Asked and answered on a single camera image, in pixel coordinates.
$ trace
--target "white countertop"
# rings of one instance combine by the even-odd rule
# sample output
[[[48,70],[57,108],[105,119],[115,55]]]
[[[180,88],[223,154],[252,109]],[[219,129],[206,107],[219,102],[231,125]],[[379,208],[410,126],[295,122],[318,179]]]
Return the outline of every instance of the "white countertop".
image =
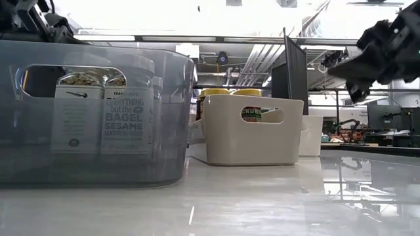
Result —
[[[418,167],[339,160],[210,167],[189,158],[173,186],[0,190],[0,235],[420,235]],[[340,176],[358,184],[340,191]]]

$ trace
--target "glossy table surface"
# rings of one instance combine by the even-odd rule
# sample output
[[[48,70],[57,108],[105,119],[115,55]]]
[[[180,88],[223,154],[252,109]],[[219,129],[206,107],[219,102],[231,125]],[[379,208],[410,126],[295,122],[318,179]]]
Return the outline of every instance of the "glossy table surface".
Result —
[[[420,159],[322,155],[282,167],[188,158],[179,183],[154,189],[0,190],[0,235],[420,235]]]

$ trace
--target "yellow jar lid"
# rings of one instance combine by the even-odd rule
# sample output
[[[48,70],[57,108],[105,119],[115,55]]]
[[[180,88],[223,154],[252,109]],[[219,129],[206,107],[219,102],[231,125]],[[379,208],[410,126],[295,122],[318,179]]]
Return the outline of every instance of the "yellow jar lid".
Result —
[[[230,94],[230,92],[225,88],[208,88],[203,90],[198,97],[201,98],[203,96],[209,96],[213,94]]]
[[[245,95],[245,96],[261,96],[261,91],[255,88],[246,88],[234,92],[235,95]]]

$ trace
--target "clear plastic bin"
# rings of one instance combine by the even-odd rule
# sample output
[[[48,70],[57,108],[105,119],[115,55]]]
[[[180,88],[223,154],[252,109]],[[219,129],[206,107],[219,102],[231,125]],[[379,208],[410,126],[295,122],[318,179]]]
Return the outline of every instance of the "clear plastic bin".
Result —
[[[2,41],[0,51],[4,56],[0,61],[0,186],[142,187],[171,184],[182,177],[194,81],[191,59],[164,50],[17,41]],[[83,54],[105,58],[109,63],[84,60]],[[117,158],[111,163],[105,161],[107,158],[100,151],[101,142],[97,141],[93,141],[98,145],[98,151],[94,153],[67,153],[65,159],[54,153],[51,149],[57,142],[52,138],[54,101],[72,98],[31,97],[22,90],[25,70],[32,65],[111,67],[124,74],[127,89],[135,89],[138,86],[135,78],[142,73],[142,68],[136,68],[133,62],[121,61],[124,60],[121,55],[133,54],[151,60],[154,74],[150,73],[148,77],[158,76],[163,81],[160,91],[161,119],[153,119],[150,115],[153,122],[143,124],[149,130],[156,130],[153,126],[159,127],[159,133],[153,134],[152,140],[159,140],[160,148],[143,149],[142,153],[124,153],[123,158],[118,158],[116,154]],[[151,98],[150,107],[153,109],[153,96]],[[100,111],[106,106],[106,100],[86,99],[84,106]]]

